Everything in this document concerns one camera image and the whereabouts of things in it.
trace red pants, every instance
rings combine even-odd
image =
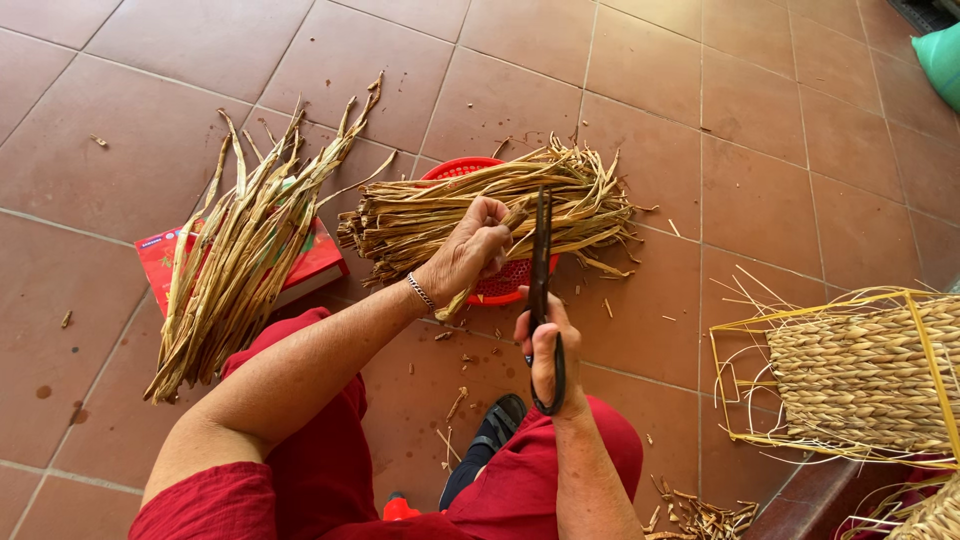
[[[247,351],[228,358],[223,377],[328,315],[319,307],[271,325]],[[609,405],[588,399],[632,501],[643,458],[640,439]],[[366,411],[366,391],[357,374],[313,420],[277,446],[265,465],[213,467],[167,488],[141,509],[130,538],[557,537],[557,448],[548,417],[532,409],[445,515],[384,522],[373,501],[370,449],[360,425]]]

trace scissors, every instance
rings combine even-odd
[[[543,186],[540,187],[537,199],[537,222],[534,228],[534,253],[530,265],[530,339],[533,341],[534,331],[546,320],[547,284],[550,280],[550,234],[552,225],[553,198],[550,190],[546,191],[546,204],[543,202]],[[526,357],[527,367],[533,367],[532,355]],[[557,332],[557,347],[553,353],[554,390],[553,403],[546,406],[537,397],[537,389],[533,380],[530,380],[530,393],[534,398],[537,410],[547,416],[556,414],[564,405],[566,393],[566,364],[564,363],[564,341]]]

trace red cardboard box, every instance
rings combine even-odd
[[[203,221],[194,225],[194,231],[199,231]],[[170,297],[170,281],[174,274],[174,250],[177,248],[177,234],[180,229],[173,229],[157,236],[144,238],[136,242],[136,252],[140,255],[140,263],[147,280],[154,290],[156,302],[160,305],[163,316],[167,316],[167,304]],[[193,249],[197,238],[195,232],[190,233],[186,240],[186,252]],[[294,260],[287,281],[276,297],[274,309],[286,306],[297,298],[313,292],[337,278],[349,274],[347,263],[337,249],[336,241],[327,233],[324,222],[320,218],[313,218],[310,231],[303,242],[300,254]]]

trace green sack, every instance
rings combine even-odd
[[[913,38],[920,65],[940,97],[960,112],[960,23]]]

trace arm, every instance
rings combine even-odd
[[[445,306],[480,275],[499,270],[510,231],[507,208],[478,197],[441,249],[414,278]],[[384,345],[428,308],[406,281],[297,331],[251,358],[197,402],[170,430],[143,502],[182,479],[235,461],[263,462],[306,425]]]
[[[552,294],[547,311],[550,322],[537,327],[532,343],[528,331],[529,311],[517,318],[514,339],[523,343],[523,353],[533,353],[534,388],[540,399],[549,404],[553,400],[553,352],[557,332],[564,338],[566,398],[563,407],[553,416],[559,467],[557,529],[560,538],[642,540],[642,525],[607,454],[580,384],[580,333],[570,326],[564,305]]]

